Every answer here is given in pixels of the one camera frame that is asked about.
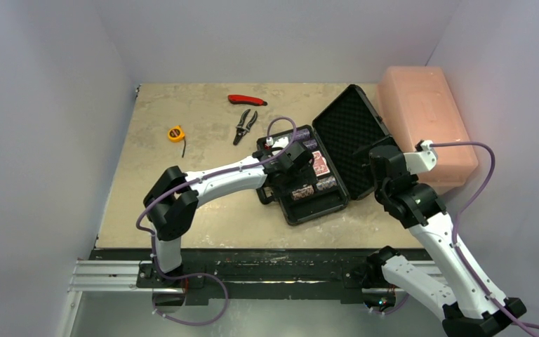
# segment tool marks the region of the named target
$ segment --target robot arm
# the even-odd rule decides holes
[[[144,198],[145,206],[187,180],[199,182],[178,190],[180,194],[165,198],[147,214],[152,229],[156,232],[156,252],[163,272],[171,273],[181,266],[181,236],[191,228],[195,211],[204,204],[242,190],[271,187],[274,193],[283,195],[301,185],[317,182],[310,163],[313,154],[304,145],[294,142],[283,155],[266,164],[260,164],[260,161],[274,156],[273,150],[260,150],[234,164],[206,171],[183,173],[178,166],[164,171]],[[209,173],[234,168],[240,169],[204,178]]]
[[[368,258],[372,273],[368,277],[407,290],[442,321],[448,336],[493,336],[511,321],[490,301],[457,255],[451,240],[453,223],[443,201],[430,186],[418,183],[416,174],[430,171],[437,163],[431,144],[421,142],[412,153],[402,153],[391,145],[378,146],[370,150],[369,158],[375,198],[425,247],[448,286],[418,271],[391,247]],[[518,298],[507,298],[460,238],[458,245],[479,277],[486,280],[491,297],[504,301],[514,315],[524,314],[524,304]]]

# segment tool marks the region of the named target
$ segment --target red-handled tool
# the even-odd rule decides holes
[[[249,104],[259,107],[261,105],[267,105],[267,102],[257,97],[250,97],[244,95],[228,95],[228,100],[232,104]]]

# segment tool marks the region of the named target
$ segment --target playing card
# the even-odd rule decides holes
[[[319,177],[319,176],[329,173],[329,167],[327,167],[327,161],[325,160],[324,156],[321,155],[321,152],[320,151],[313,152],[313,157],[315,158],[315,162],[313,163],[313,169],[315,170],[315,175]]]

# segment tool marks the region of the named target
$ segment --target open case lid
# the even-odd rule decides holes
[[[353,153],[367,145],[396,144],[362,88],[349,85],[312,125],[350,198],[358,200],[372,193],[373,177],[370,169],[363,168],[368,157]]]

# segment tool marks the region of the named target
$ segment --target black carrying case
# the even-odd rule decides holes
[[[390,132],[368,101],[362,88],[349,85],[317,118],[312,126],[297,127],[310,131],[311,139],[317,141],[318,149],[325,158],[329,175],[333,175],[337,186],[318,191],[294,200],[292,196],[277,198],[289,225],[299,225],[305,221],[344,209],[348,201],[360,200],[375,190],[370,169],[366,167],[368,156],[363,155],[375,145],[396,145]],[[284,131],[272,135],[274,139],[291,133]],[[265,138],[257,139],[257,148],[265,146]],[[258,190],[263,204],[267,203],[267,193]]]

